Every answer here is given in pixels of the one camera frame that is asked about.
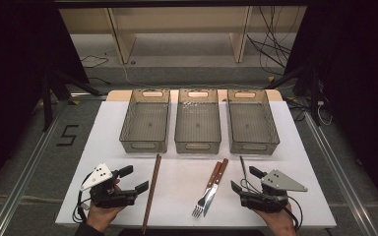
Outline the thin black utensil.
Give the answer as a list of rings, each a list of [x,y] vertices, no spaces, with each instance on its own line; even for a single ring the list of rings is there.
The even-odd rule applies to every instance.
[[[246,176],[246,170],[245,170],[245,163],[244,163],[244,159],[242,155],[239,155],[239,160],[241,163],[241,169],[242,169],[242,174],[243,174],[243,177],[240,180],[240,184],[243,185],[243,183],[246,181],[247,176]]]

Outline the wooden-handled steel knife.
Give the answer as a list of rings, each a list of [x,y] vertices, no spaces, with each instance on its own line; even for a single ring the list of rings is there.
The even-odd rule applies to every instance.
[[[206,201],[206,204],[205,204],[205,207],[204,207],[204,211],[203,211],[203,216],[205,217],[211,204],[212,204],[212,201],[214,199],[214,196],[218,190],[218,187],[219,187],[219,184],[220,184],[220,181],[221,181],[221,178],[222,178],[222,175],[223,175],[223,172],[225,171],[226,167],[228,165],[228,159],[227,158],[224,158],[222,163],[221,163],[221,166],[220,166],[220,169],[219,169],[219,172],[218,172],[218,175],[216,176],[216,179],[213,183],[213,186],[212,186],[212,189],[211,191],[208,193],[207,195],[207,201]]]

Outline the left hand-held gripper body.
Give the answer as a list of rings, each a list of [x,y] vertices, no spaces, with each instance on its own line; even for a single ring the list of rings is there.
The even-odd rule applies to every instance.
[[[126,207],[132,206],[138,197],[135,190],[120,191],[115,188],[116,181],[112,172],[102,162],[91,172],[81,185],[80,191],[90,190],[91,200],[96,207]]]

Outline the person's left hand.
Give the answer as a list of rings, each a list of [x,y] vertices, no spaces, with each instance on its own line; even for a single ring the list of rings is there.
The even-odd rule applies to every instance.
[[[103,208],[91,205],[88,212],[86,225],[91,226],[93,229],[101,233],[104,233],[111,222],[116,218],[117,214],[123,209],[123,206]]]

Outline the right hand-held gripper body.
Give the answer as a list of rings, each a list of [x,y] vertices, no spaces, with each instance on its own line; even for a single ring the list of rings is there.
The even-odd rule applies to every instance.
[[[260,179],[262,191],[243,191],[239,194],[241,205],[267,213],[280,212],[288,202],[288,191],[307,192],[308,188],[293,180],[278,169],[266,173]]]

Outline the wooden-handled steel fork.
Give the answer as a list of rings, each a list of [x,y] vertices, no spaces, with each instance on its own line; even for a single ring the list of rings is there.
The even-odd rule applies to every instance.
[[[209,181],[207,183],[207,186],[206,186],[206,189],[204,191],[204,194],[203,196],[200,198],[200,200],[197,202],[197,204],[195,205],[193,211],[192,211],[192,215],[195,217],[195,218],[198,218],[201,213],[203,212],[204,210],[204,207],[205,207],[205,204],[206,204],[206,198],[207,198],[207,194],[210,192],[211,188],[212,188],[212,185],[213,185],[213,182],[215,181],[216,179],[216,176],[220,170],[220,167],[221,167],[221,162],[218,161],[216,163],[216,166],[209,178]]]

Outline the metal floor rail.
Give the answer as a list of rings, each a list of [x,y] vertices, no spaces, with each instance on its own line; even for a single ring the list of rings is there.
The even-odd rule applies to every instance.
[[[363,236],[378,236],[378,230],[376,229],[367,208],[362,203],[356,190],[351,185],[345,171],[341,167],[336,154],[332,150],[325,134],[320,127],[316,126],[311,118],[311,115],[305,114],[306,123],[312,132],[312,135],[317,142],[323,156],[327,162],[329,169],[331,170],[334,178],[342,192],[343,197],[360,229]]]
[[[17,182],[11,188],[11,192],[3,197],[2,207],[0,208],[0,236],[3,236],[19,203],[24,195],[31,179],[36,171],[43,154],[48,147],[51,136],[58,125],[60,116],[68,106],[67,101],[58,101],[54,107],[54,114],[51,115],[53,121],[49,126],[40,132],[39,139],[33,147],[28,161],[24,164],[23,170],[16,178]]]

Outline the person's right hand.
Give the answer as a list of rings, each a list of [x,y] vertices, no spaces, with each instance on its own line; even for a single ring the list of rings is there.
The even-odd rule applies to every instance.
[[[296,236],[292,217],[285,211],[267,213],[255,209],[275,236]]]

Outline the black curtain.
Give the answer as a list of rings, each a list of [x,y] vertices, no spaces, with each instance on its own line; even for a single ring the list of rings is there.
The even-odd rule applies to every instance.
[[[0,169],[51,71],[88,81],[60,11],[42,0],[0,0]]]
[[[378,189],[378,0],[310,0],[286,71],[321,45],[318,78],[329,109]]]

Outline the smoky clear plastic bin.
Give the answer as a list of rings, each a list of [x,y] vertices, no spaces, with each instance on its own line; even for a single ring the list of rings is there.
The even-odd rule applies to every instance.
[[[169,112],[169,89],[133,89],[119,136],[125,151],[165,153]]]
[[[183,88],[178,94],[174,141],[178,153],[217,154],[221,145],[216,89]]]
[[[272,155],[280,138],[267,92],[229,89],[226,101],[229,151]]]

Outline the black metal stand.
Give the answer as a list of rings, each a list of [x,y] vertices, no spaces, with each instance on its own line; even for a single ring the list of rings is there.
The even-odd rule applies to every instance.
[[[310,114],[311,118],[317,126],[320,126],[320,118],[318,115],[318,101],[319,101],[319,73],[314,66],[303,65],[298,68],[285,73],[280,79],[271,82],[265,86],[265,89],[276,89],[279,86],[287,83],[291,79],[296,79],[296,83],[293,87],[293,93],[295,95],[303,96],[305,94],[310,95]]]
[[[44,108],[43,131],[47,131],[53,121],[50,93],[53,92],[58,100],[67,101],[72,96],[72,93],[70,93],[66,87],[67,84],[72,84],[92,95],[102,96],[101,91],[74,79],[62,71],[50,70],[45,72],[41,78],[41,92]]]

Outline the white table cover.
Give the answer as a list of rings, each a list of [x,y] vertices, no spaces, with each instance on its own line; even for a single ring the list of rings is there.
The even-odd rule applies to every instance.
[[[270,103],[280,143],[272,155],[246,155],[245,170],[250,166],[270,172],[278,169],[308,188],[305,193],[289,193],[295,198],[294,214],[303,219],[303,228],[332,228],[336,221],[331,213],[320,184],[283,101]],[[94,120],[82,157],[56,218],[61,225],[73,226],[73,211],[79,189],[85,177],[104,162],[109,169],[127,165],[134,172],[120,181],[126,190],[152,178],[156,156],[153,153],[127,153],[119,142],[122,123],[128,104],[105,101]],[[217,154],[178,154],[174,145],[174,130],[169,130],[167,152],[161,156],[156,189],[152,201],[148,227],[152,228],[257,228],[263,220],[252,210],[243,207],[230,181],[242,179],[239,156],[229,152],[227,131],[223,130],[220,152]],[[202,197],[217,161],[228,159],[215,198],[206,216],[195,218],[193,208]]]

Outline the light wooden shelf unit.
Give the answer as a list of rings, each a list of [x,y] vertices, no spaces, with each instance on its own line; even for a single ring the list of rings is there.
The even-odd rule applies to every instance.
[[[119,62],[126,63],[138,33],[226,33],[234,60],[243,59],[247,34],[296,32],[306,12],[292,7],[159,7],[62,9],[60,14],[71,34],[109,33]]]

